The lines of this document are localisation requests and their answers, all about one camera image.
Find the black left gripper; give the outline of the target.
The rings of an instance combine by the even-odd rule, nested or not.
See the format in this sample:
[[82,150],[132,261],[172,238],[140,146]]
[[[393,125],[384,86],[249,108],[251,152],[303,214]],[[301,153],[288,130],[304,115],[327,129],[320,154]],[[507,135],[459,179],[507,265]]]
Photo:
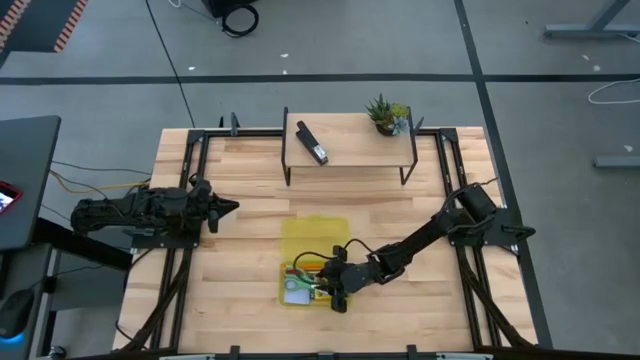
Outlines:
[[218,232],[219,215],[227,215],[239,208],[239,202],[211,194],[210,182],[198,174],[189,177],[192,186],[187,197],[186,226],[195,233],[205,222],[210,233]]

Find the light blue sticky note pad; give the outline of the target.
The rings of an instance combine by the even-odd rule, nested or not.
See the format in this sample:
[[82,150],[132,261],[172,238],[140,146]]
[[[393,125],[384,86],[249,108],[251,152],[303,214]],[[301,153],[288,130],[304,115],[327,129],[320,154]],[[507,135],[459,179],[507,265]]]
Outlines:
[[308,289],[300,289],[286,291],[283,296],[283,302],[287,305],[307,306],[312,302],[312,298]]

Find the green orange scissors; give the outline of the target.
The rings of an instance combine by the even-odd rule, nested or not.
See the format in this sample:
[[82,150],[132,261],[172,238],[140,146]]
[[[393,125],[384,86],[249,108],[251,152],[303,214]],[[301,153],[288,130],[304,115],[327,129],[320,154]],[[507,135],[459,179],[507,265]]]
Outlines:
[[308,273],[302,270],[296,271],[299,273],[298,276],[287,276],[284,273],[284,287],[287,291],[296,291],[300,289],[314,291],[319,287],[317,285],[317,281],[310,277]]

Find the yellow translucent pencil case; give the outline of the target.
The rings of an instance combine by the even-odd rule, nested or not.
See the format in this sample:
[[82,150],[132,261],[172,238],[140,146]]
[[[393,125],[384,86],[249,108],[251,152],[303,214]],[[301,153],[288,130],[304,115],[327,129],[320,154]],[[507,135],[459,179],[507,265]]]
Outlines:
[[289,218],[282,222],[280,252],[283,258],[278,274],[278,300],[284,307],[310,309],[330,308],[331,297],[325,291],[310,291],[312,302],[307,306],[287,305],[283,302],[285,270],[302,270],[315,281],[315,275],[333,254],[334,245],[345,244],[351,236],[349,221],[343,217],[311,215]]

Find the black stapler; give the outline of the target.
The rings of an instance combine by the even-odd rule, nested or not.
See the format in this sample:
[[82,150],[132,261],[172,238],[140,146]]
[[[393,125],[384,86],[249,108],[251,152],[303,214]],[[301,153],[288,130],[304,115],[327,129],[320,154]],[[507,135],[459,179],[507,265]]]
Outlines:
[[303,121],[298,121],[296,123],[296,126],[298,128],[295,133],[296,138],[301,142],[307,152],[320,166],[327,164],[327,153],[325,149],[319,144],[318,140],[312,134],[308,126]]

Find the wooden shelf riser black legs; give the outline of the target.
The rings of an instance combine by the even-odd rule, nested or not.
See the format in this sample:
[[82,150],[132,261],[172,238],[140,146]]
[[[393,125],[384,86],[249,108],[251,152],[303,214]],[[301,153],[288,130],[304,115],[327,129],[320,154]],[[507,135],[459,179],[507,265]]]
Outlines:
[[[325,149],[328,163],[320,166],[296,138],[303,121]],[[397,136],[381,135],[366,113],[292,113],[283,111],[281,166],[285,183],[294,168],[381,167],[399,170],[406,184],[418,164],[416,137],[422,123],[409,117],[409,129]]]

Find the potted succulent plant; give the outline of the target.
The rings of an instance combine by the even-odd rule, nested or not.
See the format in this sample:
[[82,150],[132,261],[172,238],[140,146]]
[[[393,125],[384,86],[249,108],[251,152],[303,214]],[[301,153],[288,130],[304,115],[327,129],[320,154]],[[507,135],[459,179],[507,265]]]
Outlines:
[[410,107],[401,103],[391,103],[382,93],[371,100],[365,109],[376,130],[383,136],[397,136],[409,129]]

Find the black box on floor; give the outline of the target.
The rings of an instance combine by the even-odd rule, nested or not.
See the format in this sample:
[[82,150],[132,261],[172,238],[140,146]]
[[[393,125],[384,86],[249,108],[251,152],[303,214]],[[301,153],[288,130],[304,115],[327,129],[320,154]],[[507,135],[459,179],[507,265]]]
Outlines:
[[220,18],[243,6],[251,6],[256,1],[257,0],[201,0],[201,3],[213,18]]

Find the dark side desk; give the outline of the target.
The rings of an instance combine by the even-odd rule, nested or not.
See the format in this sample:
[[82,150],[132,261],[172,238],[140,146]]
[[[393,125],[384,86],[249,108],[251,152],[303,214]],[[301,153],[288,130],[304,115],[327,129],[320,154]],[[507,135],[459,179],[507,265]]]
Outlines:
[[46,272],[56,249],[113,269],[129,269],[132,255],[39,217],[58,138],[57,115],[0,120],[0,182],[21,196],[0,214],[0,306],[22,289],[33,293],[27,323],[18,334],[0,338],[0,360],[28,360]]

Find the phone in red case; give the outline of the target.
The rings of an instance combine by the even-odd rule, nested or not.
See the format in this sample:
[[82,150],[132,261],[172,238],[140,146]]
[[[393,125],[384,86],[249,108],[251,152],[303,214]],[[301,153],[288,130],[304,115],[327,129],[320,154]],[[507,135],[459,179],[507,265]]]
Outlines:
[[0,181],[0,214],[6,212],[22,194],[23,192],[13,185]]

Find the black computer mouse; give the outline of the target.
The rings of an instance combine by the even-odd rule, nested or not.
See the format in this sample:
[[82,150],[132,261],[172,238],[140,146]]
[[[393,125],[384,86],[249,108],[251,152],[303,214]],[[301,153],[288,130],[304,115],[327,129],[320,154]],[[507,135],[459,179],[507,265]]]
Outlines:
[[0,338],[11,339],[26,328],[34,303],[31,289],[23,289],[11,294],[0,307]]

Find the orange black striped mat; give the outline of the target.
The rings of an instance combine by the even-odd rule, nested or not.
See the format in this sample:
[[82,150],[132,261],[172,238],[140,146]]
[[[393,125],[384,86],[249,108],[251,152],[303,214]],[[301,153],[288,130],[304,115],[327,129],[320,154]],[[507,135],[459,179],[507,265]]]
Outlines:
[[87,4],[88,0],[0,0],[0,53],[62,52]]

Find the grey desk foot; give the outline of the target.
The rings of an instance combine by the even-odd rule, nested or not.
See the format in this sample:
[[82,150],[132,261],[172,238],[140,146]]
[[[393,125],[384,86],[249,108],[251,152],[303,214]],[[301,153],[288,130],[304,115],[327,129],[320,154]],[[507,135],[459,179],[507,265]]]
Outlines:
[[609,169],[640,169],[640,156],[596,156],[594,166]]

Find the grey desk leg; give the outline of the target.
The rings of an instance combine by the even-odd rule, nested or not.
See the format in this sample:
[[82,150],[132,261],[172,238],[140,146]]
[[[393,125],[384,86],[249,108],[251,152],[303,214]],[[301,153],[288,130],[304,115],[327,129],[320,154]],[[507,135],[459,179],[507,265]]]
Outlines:
[[552,37],[629,37],[636,40],[640,35],[640,25],[612,24],[611,21],[631,2],[631,0],[609,0],[585,24],[548,24],[543,35]]

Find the black metal table frame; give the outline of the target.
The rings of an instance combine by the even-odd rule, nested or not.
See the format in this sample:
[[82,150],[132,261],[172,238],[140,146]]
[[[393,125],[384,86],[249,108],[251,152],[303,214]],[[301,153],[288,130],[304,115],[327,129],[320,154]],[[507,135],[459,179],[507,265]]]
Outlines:
[[356,261],[405,239],[457,187],[473,182],[511,219],[480,127],[427,127],[406,184],[396,168],[294,168],[287,185],[281,128],[166,129],[151,183],[209,180],[239,208],[195,248],[159,248],[128,276],[114,341],[129,360],[522,359],[551,340],[530,252],[498,245],[464,250],[442,238],[385,285],[352,295],[348,310],[284,307],[278,300],[282,222],[320,215],[349,221],[343,245]]

